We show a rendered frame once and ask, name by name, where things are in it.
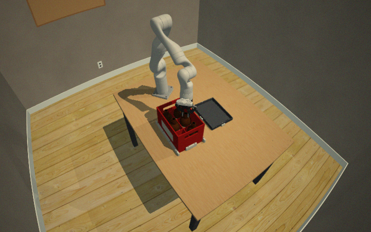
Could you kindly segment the red crate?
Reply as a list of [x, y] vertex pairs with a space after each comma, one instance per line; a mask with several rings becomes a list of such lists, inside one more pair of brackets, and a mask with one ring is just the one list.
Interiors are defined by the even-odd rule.
[[[176, 109], [176, 106], [173, 106], [167, 109], [168, 113], [171, 114], [172, 118], [175, 118], [174, 117], [175, 109]], [[179, 123], [179, 130], [175, 131], [172, 128], [172, 126], [169, 124], [169, 122], [166, 120], [163, 113], [164, 113], [164, 109], [162, 108], [157, 114], [158, 123], [179, 153], [186, 150], [186, 147], [196, 142], [198, 144], [203, 141], [205, 123], [198, 117], [198, 115], [195, 112], [190, 113], [189, 117], [191, 118], [191, 123], [196, 122], [197, 127], [189, 131], [187, 131], [187, 129], [190, 125], [185, 128], [181, 126], [180, 124], [181, 117], [176, 119], [176, 121]], [[189, 136], [190, 134], [196, 131], [197, 133]]]

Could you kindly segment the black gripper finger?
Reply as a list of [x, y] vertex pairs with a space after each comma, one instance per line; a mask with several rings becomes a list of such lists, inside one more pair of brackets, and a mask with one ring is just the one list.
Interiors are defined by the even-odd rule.
[[187, 108], [187, 117], [190, 117], [190, 113], [192, 114], [197, 109], [197, 105], [193, 105], [192, 107], [193, 108], [191, 110], [191, 108], [189, 109], [189, 106], [186, 106], [186, 108]]
[[184, 116], [184, 105], [182, 105], [182, 108], [181, 108], [180, 105], [175, 103], [175, 106], [179, 112], [181, 111], [181, 115], [183, 117]]

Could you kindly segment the brown bottle with white label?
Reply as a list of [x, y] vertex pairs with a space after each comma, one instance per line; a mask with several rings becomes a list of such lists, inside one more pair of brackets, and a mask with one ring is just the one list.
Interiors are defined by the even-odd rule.
[[175, 117], [171, 119], [169, 124], [171, 125], [171, 127], [174, 129], [175, 132], [180, 130], [180, 124], [177, 122]]

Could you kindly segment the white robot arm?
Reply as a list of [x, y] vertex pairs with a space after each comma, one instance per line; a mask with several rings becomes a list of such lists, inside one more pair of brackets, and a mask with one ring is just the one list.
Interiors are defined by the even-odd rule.
[[173, 21], [169, 14], [162, 14], [150, 20], [150, 26], [156, 37], [152, 42], [149, 68], [154, 73], [157, 93], [160, 95], [167, 94], [169, 91], [166, 76], [167, 67], [165, 60], [162, 58], [167, 49], [174, 64], [184, 66], [177, 73], [180, 84], [180, 99], [176, 100], [176, 104], [191, 107], [193, 105], [191, 101], [193, 99], [193, 83], [190, 79], [197, 75], [197, 70], [186, 58], [181, 47], [169, 39], [172, 24]]

